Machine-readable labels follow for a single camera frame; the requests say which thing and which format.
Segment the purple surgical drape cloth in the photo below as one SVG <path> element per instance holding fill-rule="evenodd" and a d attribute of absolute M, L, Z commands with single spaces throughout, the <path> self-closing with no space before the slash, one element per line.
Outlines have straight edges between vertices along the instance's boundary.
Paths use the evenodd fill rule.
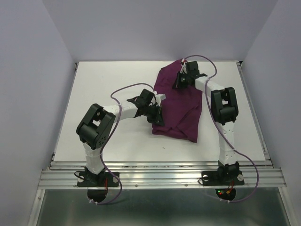
<path fill-rule="evenodd" d="M 191 86 L 173 89 L 181 67 L 181 60 L 176 60 L 161 68 L 157 75 L 154 89 L 166 96 L 161 102 L 164 126 L 153 125 L 152 133 L 196 143 L 203 93 Z"/>

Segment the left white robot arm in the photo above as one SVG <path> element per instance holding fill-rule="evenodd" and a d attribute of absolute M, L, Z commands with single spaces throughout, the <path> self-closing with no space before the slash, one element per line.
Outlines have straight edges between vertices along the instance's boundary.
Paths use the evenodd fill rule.
<path fill-rule="evenodd" d="M 163 126 L 162 101 L 164 94 L 143 89 L 139 96 L 111 106 L 90 106 L 79 123 L 76 133 L 83 143 L 86 166 L 75 172 L 79 187 L 117 187 L 118 172 L 108 173 L 101 160 L 103 148 L 121 120 L 144 116 L 148 123 Z"/>

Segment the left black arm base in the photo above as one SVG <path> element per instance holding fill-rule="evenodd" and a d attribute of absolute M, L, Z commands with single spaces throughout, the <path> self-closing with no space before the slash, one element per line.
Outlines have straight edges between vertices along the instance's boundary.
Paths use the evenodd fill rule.
<path fill-rule="evenodd" d="M 118 187 L 118 180 L 106 170 L 93 174 L 88 169 L 75 171 L 78 187 Z"/>

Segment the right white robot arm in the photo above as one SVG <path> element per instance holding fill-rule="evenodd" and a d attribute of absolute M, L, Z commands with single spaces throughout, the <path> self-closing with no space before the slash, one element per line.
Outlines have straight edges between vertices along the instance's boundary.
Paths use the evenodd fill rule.
<path fill-rule="evenodd" d="M 181 60 L 182 68 L 177 73 L 174 89 L 194 87 L 205 94 L 209 113 L 219 136 L 218 168 L 204 171 L 199 183 L 204 186 L 226 186 L 235 183 L 240 170 L 234 148 L 234 123 L 238 116 L 235 89 L 224 87 L 199 72 L 196 61 Z"/>

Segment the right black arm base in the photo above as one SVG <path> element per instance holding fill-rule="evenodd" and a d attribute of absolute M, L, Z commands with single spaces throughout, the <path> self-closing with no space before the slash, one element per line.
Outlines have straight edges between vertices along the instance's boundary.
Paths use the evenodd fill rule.
<path fill-rule="evenodd" d="M 216 171 L 202 171 L 198 183 L 204 186 L 243 186 L 245 184 L 238 162 L 222 165 L 218 162 Z"/>

